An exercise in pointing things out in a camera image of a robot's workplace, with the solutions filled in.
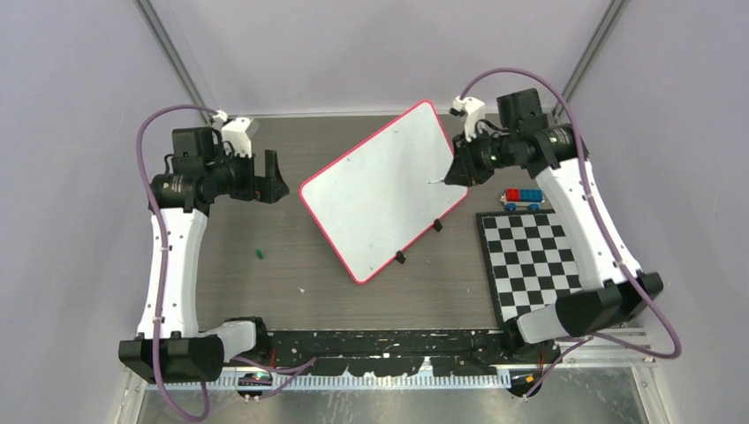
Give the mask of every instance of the metal frame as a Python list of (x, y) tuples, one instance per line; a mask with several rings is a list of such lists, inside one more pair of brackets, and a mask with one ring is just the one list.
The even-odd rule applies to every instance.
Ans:
[[(167, 33), (161, 18), (159, 18), (154, 5), (151, 3), (151, 0), (132, 0), (132, 2), (135, 3), (135, 5), (138, 7), (140, 15), (143, 17), (146, 25), (148, 25), (148, 29), (151, 30), (151, 34), (154, 36), (156, 43), (158, 43), (159, 47), (161, 48), (164, 57), (166, 57), (169, 65), (171, 65), (171, 69), (174, 70), (179, 83), (182, 85), (182, 88), (185, 89), (185, 92), (190, 97), (190, 100), (193, 102), (193, 104), (207, 106), (207, 104), (203, 100), (203, 96), (200, 95), (198, 86), (195, 85), (193, 77), (187, 70), (185, 62), (179, 55), (177, 47), (175, 47), (174, 42), (172, 42), (171, 37), (169, 36), (169, 33)], [(204, 114), (200, 114), (200, 116), (203, 118), (203, 120), (205, 120), (206, 124), (210, 124)]]
[[(567, 101), (571, 100), (572, 96), (577, 91), (578, 86), (585, 77), (591, 63), (603, 47), (603, 43), (606, 41), (611, 29), (617, 23), (624, 7), (629, 4), (629, 2), (630, 0), (611, 0), (609, 2), (609, 6), (603, 13), (601, 20), (598, 22), (598, 26), (595, 28), (593, 36), (590, 38), (585, 51), (583, 51), (583, 55), (578, 60), (577, 64), (575, 64), (570, 79), (568, 79), (567, 83), (564, 85), (562, 96)], [(552, 117), (555, 120), (558, 120), (563, 113), (564, 108), (562, 108), (562, 105), (558, 102), (551, 112)]]
[[(642, 347), (650, 347), (647, 341), (646, 333), (641, 328), (619, 328), (619, 329), (606, 329), (603, 332), (622, 338), (630, 343)], [(559, 347), (562, 350), (569, 349), (574, 343), (561, 342)], [(496, 366), (498, 375), (502, 375), (504, 372), (511, 370), (523, 370), (536, 368), (535, 364), (514, 364), (514, 365), (501, 365)], [(632, 378), (637, 385), (640, 401), (645, 410), (648, 421), (651, 424), (670, 424), (672, 419), (668, 414), (663, 402), (663, 393), (658, 389), (654, 377), (654, 369), (657, 367), (657, 363), (652, 357), (646, 356), (642, 353), (635, 352), (623, 348), (617, 344), (612, 344), (606, 340), (594, 339), (583, 345), (574, 352), (570, 352), (562, 363), (557, 365), (558, 368), (612, 368), (622, 367), (629, 368), (632, 371)], [(235, 390), (234, 378), (237, 373), (242, 375), (247, 372), (257, 372), (258, 368), (254, 367), (225, 367), (224, 369), (225, 378), (219, 379), (218, 382), (209, 384), (208, 389), (212, 391), (226, 391)], [(384, 387), (386, 380), (389, 377), (380, 377), (377, 379), (375, 386)], [(143, 398), (147, 391), (155, 390), (155, 387), (148, 385), (146, 381), (141, 379), (135, 373), (127, 370), (127, 374), (124, 381), (125, 391), (122, 396), (122, 401), (119, 404), (119, 410), (114, 420), (115, 424), (135, 424), (138, 421), (140, 414), (140, 408), (143, 403)], [(171, 390), (189, 390), (192, 387), (189, 384), (183, 385), (185, 387), (170, 388)], [(445, 389), (449, 389), (450, 386), (444, 385)], [(297, 390), (305, 390), (304, 384), (299, 386)]]

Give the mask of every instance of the white board surface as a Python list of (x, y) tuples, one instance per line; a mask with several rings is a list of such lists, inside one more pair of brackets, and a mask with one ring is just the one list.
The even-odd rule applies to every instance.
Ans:
[(424, 101), (308, 179), (299, 196), (363, 284), (465, 198), (466, 187), (435, 184), (452, 158), (435, 107)]

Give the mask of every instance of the gray table surface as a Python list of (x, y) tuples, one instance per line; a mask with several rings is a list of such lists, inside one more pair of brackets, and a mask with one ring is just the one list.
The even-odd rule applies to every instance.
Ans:
[[(200, 327), (260, 316), (271, 329), (494, 328), (475, 225), (477, 212), (501, 210), (499, 195), (534, 186), (520, 169), (501, 170), (369, 283), (357, 285), (299, 198), (307, 178), (393, 117), (269, 118), (253, 138), (278, 152), (291, 194), (274, 205), (222, 198), (210, 211), (200, 250)], [(450, 137), (461, 124), (442, 117)], [(255, 249), (265, 258), (258, 259)]]

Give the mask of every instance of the metal floor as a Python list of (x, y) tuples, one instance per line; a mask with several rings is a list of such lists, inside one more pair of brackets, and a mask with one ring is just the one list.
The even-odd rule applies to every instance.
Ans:
[[(260, 316), (270, 329), (470, 329), (496, 326), (474, 223), (501, 210), (509, 187), (534, 186), (523, 170), (502, 170), (368, 284), (356, 285), (298, 196), (300, 184), (393, 117), (306, 117), (261, 121), (255, 153), (278, 151), (291, 195), (275, 205), (219, 200), (200, 251), (200, 327)], [(443, 117), (449, 137), (460, 131)], [(261, 249), (264, 259), (254, 255)], [(175, 393), (198, 413), (198, 393)], [(559, 369), (527, 404), (505, 390), (287, 392), (245, 404), (213, 392), (205, 422), (485, 423), (648, 422), (632, 368)], [(180, 422), (147, 390), (139, 422)]]
[[(199, 391), (174, 398), (190, 413), (202, 411)], [(212, 392), (211, 401), (207, 423), (648, 423), (629, 368), (556, 370), (527, 403), (506, 390), (286, 392), (260, 403), (222, 391)], [(149, 390), (138, 422), (181, 421)]]

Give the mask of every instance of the black and white checkered pattern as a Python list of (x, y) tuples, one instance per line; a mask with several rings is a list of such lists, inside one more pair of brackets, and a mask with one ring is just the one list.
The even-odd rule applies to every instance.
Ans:
[(553, 211), (479, 214), (478, 220), (503, 321), (580, 290), (575, 258)]

